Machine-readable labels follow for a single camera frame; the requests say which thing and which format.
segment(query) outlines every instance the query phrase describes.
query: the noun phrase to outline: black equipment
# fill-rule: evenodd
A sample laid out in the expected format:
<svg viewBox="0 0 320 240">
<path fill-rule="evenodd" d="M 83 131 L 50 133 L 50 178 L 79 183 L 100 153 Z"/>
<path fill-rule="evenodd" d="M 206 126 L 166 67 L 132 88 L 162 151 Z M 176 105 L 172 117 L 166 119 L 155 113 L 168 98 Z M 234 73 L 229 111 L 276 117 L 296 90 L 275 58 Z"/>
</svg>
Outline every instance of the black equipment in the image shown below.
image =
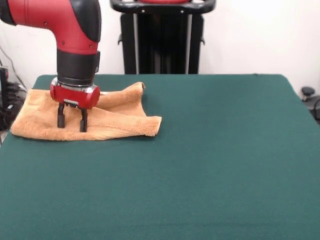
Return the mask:
<svg viewBox="0 0 320 240">
<path fill-rule="evenodd" d="M 26 91 L 8 81 L 8 70 L 0 67 L 0 132 L 7 131 L 16 119 L 26 99 Z"/>
<path fill-rule="evenodd" d="M 312 87 L 305 86 L 301 89 L 303 102 L 314 119 L 320 124 L 320 95 L 314 96 L 316 91 Z"/>
<path fill-rule="evenodd" d="M 122 12 L 125 74 L 197 74 L 204 19 L 216 0 L 110 0 Z"/>
</svg>

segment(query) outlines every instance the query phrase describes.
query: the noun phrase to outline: black stand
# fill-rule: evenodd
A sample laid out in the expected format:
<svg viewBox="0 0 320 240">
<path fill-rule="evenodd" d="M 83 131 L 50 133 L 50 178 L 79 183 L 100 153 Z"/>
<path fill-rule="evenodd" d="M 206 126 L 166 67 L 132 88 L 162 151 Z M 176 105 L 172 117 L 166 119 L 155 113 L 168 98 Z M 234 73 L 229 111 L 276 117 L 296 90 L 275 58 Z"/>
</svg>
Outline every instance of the black stand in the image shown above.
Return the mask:
<svg viewBox="0 0 320 240">
<path fill-rule="evenodd" d="M 154 4 L 111 0 L 122 12 L 125 74 L 197 74 L 204 19 L 216 0 Z"/>
</svg>

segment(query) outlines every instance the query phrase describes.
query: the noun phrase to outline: cable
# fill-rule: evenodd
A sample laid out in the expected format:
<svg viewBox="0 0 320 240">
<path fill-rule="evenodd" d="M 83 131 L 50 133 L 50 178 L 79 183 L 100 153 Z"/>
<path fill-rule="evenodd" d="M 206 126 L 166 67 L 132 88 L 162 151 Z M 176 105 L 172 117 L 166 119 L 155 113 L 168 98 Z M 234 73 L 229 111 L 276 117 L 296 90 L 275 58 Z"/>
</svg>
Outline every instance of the cable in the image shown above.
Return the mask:
<svg viewBox="0 0 320 240">
<path fill-rule="evenodd" d="M 0 45 L 0 50 L 1 50 L 1 52 L 3 53 L 3 55 L 10 61 L 11 66 L 12 66 L 12 70 L 13 70 L 13 73 L 15 74 L 16 78 L 18 79 L 18 81 L 21 83 L 21 85 L 22 85 L 25 89 L 27 89 L 26 85 L 24 84 L 24 82 L 21 80 L 21 78 L 19 77 L 19 75 L 18 75 L 17 72 L 16 72 L 14 62 L 13 62 L 12 59 L 7 55 L 7 53 L 4 51 L 4 49 L 1 47 L 1 45 Z"/>
</svg>

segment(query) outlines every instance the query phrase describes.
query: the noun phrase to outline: green felt tabletop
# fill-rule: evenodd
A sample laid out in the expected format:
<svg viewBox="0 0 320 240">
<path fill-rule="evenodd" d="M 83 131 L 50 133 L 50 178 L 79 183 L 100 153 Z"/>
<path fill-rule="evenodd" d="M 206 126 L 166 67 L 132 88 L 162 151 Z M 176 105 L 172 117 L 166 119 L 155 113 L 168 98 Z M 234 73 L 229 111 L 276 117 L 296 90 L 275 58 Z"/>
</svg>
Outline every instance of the green felt tabletop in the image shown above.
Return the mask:
<svg viewBox="0 0 320 240">
<path fill-rule="evenodd" d="M 35 88 L 48 89 L 53 76 Z M 316 240 L 320 129 L 281 75 L 142 81 L 159 134 L 0 148 L 0 240 Z"/>
</svg>

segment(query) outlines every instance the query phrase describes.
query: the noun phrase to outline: folded towel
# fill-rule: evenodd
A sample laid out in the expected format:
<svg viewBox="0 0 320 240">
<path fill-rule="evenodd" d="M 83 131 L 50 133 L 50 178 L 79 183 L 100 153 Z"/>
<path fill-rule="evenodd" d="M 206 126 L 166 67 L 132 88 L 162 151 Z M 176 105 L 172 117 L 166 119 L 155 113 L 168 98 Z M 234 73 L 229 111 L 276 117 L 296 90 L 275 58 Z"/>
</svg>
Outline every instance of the folded towel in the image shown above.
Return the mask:
<svg viewBox="0 0 320 240">
<path fill-rule="evenodd" d="M 11 126 L 13 135 L 50 141 L 97 141 L 157 135 L 162 118 L 147 116 L 142 106 L 145 85 L 137 82 L 122 91 L 101 95 L 88 110 L 87 132 L 80 132 L 81 111 L 64 108 L 65 128 L 57 127 L 58 103 L 48 90 L 31 89 Z"/>
</svg>

